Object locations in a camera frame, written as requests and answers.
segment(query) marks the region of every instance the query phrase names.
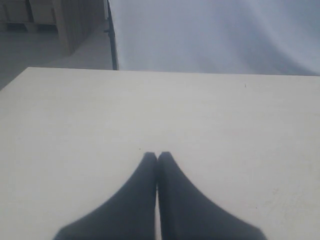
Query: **white backdrop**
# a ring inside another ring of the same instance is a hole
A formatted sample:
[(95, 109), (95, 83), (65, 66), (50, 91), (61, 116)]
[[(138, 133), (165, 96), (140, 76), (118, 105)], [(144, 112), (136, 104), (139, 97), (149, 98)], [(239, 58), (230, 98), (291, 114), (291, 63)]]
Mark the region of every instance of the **white backdrop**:
[(120, 70), (320, 75), (319, 0), (110, 0)]

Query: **white table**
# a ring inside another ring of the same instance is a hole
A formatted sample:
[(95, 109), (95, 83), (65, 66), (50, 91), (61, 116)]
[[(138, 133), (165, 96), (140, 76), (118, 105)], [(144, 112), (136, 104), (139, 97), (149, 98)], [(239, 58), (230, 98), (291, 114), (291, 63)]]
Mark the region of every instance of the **white table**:
[(320, 77), (28, 68), (0, 91), (0, 239), (52, 239), (146, 151), (268, 240), (317, 239), (319, 146)]

